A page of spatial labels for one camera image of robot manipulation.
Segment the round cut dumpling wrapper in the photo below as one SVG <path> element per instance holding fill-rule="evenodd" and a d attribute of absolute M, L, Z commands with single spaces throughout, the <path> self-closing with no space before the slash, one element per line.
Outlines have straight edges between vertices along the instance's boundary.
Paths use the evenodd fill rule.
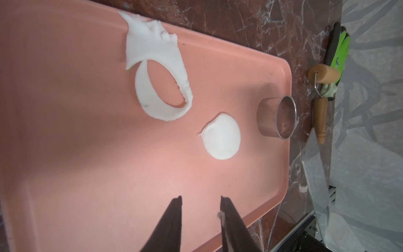
<path fill-rule="evenodd" d="M 207 153 L 215 159 L 230 159 L 240 149 L 240 128 L 236 120 L 227 113 L 218 114 L 198 135 Z"/>

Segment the wooden rolling pin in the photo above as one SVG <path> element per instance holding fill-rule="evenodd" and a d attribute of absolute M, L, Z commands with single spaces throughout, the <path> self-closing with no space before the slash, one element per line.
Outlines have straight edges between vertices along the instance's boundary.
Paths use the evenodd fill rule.
<path fill-rule="evenodd" d="M 325 92 L 322 94 L 318 89 L 319 85 L 328 85 L 336 83 L 340 78 L 340 72 L 336 68 L 332 68 L 325 64 L 317 64 L 307 71 L 307 78 L 310 82 L 314 84 L 314 88 L 318 94 L 318 98 L 314 99 L 313 102 L 313 127 L 316 132 L 316 137 L 318 144 L 322 145 L 325 143 L 326 138 L 326 118 L 327 118 L 327 107 L 328 98 L 326 98 Z"/>

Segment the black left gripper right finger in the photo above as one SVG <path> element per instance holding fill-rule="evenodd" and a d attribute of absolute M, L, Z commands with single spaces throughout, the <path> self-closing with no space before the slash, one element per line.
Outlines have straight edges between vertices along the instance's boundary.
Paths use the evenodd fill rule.
<path fill-rule="evenodd" d="M 261 252 L 230 198 L 221 197 L 218 218 L 223 252 Z"/>

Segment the green work glove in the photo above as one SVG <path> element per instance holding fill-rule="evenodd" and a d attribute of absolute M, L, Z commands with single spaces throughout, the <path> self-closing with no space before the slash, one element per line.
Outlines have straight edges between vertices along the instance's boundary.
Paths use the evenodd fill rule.
<path fill-rule="evenodd" d="M 321 96 L 332 101 L 335 99 L 335 93 L 341 80 L 344 70 L 345 61 L 349 53 L 349 44 L 351 38 L 344 26 L 340 22 L 336 22 L 330 32 L 330 40 L 324 58 L 324 64 L 337 69 L 340 76 L 335 83 L 330 85 L 322 85 Z"/>

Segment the pink silicone mat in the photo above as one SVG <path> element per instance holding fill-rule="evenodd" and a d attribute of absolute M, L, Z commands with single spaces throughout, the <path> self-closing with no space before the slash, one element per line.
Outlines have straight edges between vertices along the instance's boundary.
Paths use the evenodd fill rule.
<path fill-rule="evenodd" d="M 264 98 L 291 93 L 282 58 L 170 24 L 193 104 L 147 115 L 126 70 L 128 24 L 90 1 L 1 1 L 1 208 L 13 252 L 138 252 L 181 196 L 184 252 L 220 244 L 220 198 L 246 225 L 288 187 L 287 140 L 263 136 Z M 240 128 L 218 160 L 198 135 L 218 114 Z"/>

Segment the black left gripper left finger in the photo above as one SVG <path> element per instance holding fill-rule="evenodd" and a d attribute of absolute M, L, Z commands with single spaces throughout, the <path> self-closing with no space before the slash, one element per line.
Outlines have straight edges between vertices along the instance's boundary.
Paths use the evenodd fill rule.
<path fill-rule="evenodd" d="M 182 197 L 171 200 L 141 252 L 179 252 L 182 235 Z"/>

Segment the white dough ball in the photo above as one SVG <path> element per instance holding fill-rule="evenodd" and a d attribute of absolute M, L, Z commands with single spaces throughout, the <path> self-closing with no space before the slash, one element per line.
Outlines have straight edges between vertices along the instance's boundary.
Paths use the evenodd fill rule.
<path fill-rule="evenodd" d="M 162 121 L 174 121 L 192 107 L 193 93 L 188 74 L 178 48 L 176 34 L 170 34 L 160 21 L 148 21 L 143 16 L 118 11 L 128 24 L 126 38 L 126 70 L 140 64 L 135 74 L 135 91 L 146 114 Z M 165 103 L 155 91 L 149 74 L 148 61 L 161 64 L 174 78 L 185 105 L 175 108 Z"/>

